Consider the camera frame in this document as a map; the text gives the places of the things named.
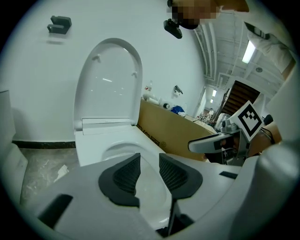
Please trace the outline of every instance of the toilet paper holder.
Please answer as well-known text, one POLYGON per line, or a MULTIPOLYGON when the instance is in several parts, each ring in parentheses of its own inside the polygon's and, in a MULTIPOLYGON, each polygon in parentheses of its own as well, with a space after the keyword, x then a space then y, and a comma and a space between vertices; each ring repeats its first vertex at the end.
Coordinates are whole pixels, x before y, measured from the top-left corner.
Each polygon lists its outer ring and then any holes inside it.
POLYGON ((69 17, 52 16, 50 19, 53 24, 47 26, 49 33, 66 34, 72 26, 71 18, 69 17))

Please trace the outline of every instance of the cardboard box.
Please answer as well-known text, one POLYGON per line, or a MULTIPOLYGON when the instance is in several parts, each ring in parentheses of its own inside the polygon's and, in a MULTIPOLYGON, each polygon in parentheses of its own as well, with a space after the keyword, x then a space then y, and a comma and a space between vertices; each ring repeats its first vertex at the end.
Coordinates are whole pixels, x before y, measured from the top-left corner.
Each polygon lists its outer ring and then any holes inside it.
POLYGON ((213 132, 173 112, 141 100, 138 128, 166 153, 202 161, 202 153, 188 150, 188 142, 213 132))

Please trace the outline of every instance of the piece of paper on floor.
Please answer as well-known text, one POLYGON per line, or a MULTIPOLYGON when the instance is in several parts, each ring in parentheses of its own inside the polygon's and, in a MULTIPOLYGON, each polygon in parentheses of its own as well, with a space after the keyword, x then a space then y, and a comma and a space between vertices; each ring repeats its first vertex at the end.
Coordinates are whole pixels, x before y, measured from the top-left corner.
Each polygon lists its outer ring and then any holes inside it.
POLYGON ((58 177, 54 180, 56 182, 58 179, 61 177, 65 176, 69 172, 68 167, 66 165, 63 165, 59 170, 58 170, 58 177))

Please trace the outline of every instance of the black baseboard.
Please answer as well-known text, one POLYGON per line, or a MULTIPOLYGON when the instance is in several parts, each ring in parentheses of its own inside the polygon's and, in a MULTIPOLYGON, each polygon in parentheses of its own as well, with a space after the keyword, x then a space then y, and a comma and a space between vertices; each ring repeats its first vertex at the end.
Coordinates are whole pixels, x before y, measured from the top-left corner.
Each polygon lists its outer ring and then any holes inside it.
POLYGON ((76 148, 75 142, 26 142, 13 141, 18 148, 27 149, 68 149, 76 148))

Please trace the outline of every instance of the gray floor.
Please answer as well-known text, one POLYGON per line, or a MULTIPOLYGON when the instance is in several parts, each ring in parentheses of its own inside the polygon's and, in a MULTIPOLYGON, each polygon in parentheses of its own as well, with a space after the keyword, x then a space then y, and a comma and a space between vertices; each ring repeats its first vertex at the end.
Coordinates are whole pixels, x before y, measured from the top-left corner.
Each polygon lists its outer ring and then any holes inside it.
POLYGON ((21 149, 28 160, 25 172, 21 205, 53 184, 58 170, 66 165, 69 171, 79 167, 76 149, 21 149))

